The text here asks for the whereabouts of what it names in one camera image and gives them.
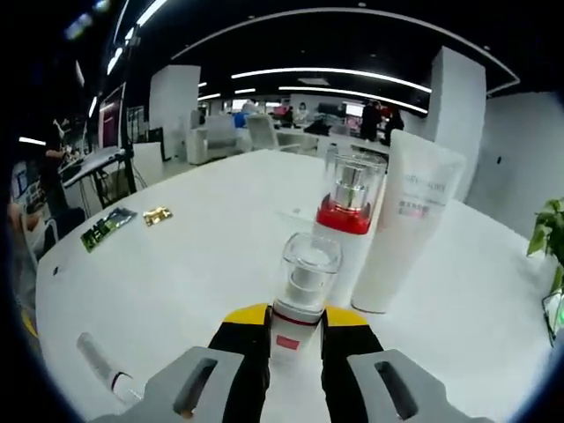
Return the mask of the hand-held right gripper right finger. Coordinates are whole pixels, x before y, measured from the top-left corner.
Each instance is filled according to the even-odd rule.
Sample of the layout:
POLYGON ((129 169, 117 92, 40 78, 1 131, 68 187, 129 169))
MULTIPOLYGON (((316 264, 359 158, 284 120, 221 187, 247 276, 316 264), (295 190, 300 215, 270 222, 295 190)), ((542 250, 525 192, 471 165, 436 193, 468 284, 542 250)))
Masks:
POLYGON ((442 382, 398 350, 386 350, 366 319, 328 306, 322 319, 322 388, 332 422, 468 422, 442 382))

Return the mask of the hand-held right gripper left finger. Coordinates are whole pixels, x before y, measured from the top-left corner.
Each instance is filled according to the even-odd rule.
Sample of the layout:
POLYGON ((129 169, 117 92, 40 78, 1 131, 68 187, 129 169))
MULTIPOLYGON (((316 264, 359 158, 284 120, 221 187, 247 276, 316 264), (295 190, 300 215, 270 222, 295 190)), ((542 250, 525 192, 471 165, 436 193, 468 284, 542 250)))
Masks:
POLYGON ((142 399, 97 422, 258 422, 270 386, 271 306, 226 316, 206 346, 194 346, 152 376, 142 399))

